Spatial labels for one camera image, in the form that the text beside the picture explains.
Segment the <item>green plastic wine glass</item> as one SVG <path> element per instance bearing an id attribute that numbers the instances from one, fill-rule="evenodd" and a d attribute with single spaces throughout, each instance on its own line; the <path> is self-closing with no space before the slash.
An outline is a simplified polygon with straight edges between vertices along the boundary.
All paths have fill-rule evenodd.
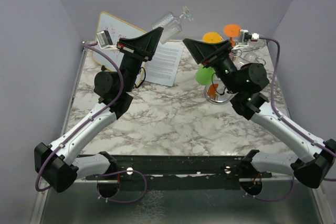
<path id="1" fill-rule="evenodd" d="M 205 68 L 201 66 L 195 75 L 195 80 L 199 85 L 207 86 L 212 83 L 212 75 L 215 70 L 212 67 Z"/>

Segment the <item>orange plastic wine glass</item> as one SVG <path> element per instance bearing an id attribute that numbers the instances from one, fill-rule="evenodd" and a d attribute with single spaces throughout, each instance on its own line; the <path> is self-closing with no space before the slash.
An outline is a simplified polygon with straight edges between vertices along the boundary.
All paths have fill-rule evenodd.
<path id="1" fill-rule="evenodd" d="M 229 38 L 229 41 L 233 47 L 236 46 L 234 38 L 239 36 L 241 27 L 237 24 L 228 24 L 223 28 L 224 34 Z"/>

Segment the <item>clear wine glass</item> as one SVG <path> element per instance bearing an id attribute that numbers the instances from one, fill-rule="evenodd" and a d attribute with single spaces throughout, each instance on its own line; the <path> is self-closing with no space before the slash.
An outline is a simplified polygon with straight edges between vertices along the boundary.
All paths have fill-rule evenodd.
<path id="1" fill-rule="evenodd" d="M 233 94 L 229 93 L 226 86 L 223 82 L 218 78 L 215 77 L 214 85 L 216 87 L 215 95 L 216 101 L 219 103 L 227 103 L 230 99 L 234 96 Z"/>

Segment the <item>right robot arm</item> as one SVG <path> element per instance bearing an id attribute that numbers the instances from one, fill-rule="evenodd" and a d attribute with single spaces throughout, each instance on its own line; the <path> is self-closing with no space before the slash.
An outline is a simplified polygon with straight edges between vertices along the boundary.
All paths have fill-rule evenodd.
<path id="1" fill-rule="evenodd" d="M 274 105 L 261 91 L 269 84 L 267 71 L 261 63 L 248 63 L 238 69 L 231 57 L 229 40 L 206 43 L 183 39 L 197 64 L 213 68 L 228 93 L 234 111 L 260 125 L 286 144 L 293 155 L 250 151 L 241 164 L 246 177 L 263 172 L 293 176 L 310 188 L 318 188 L 335 161 L 335 140 L 327 141 L 304 130 Z"/>

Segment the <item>yellow plastic wine glass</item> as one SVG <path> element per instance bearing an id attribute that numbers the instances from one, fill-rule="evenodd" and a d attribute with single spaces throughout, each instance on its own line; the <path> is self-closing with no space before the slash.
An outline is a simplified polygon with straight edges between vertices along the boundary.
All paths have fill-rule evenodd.
<path id="1" fill-rule="evenodd" d="M 223 38 L 219 33 L 211 31 L 203 35 L 203 42 L 206 42 L 208 44 L 219 44 L 223 42 Z"/>

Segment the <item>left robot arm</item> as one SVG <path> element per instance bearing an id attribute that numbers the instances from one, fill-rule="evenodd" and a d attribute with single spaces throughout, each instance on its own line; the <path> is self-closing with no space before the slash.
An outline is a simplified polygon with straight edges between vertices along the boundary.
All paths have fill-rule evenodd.
<path id="1" fill-rule="evenodd" d="M 123 53 L 119 66 L 111 72 L 102 68 L 94 79 L 98 103 L 71 130 L 49 145 L 38 144 L 34 149 L 37 178 L 43 178 L 49 187 L 61 193 L 75 180 L 92 175 L 110 179 L 115 175 L 115 159 L 106 152 L 79 157 L 105 127 L 119 119 L 131 105 L 130 92 L 144 62 L 152 60 L 163 32 L 158 27 L 137 38 L 121 38 L 116 48 Z"/>

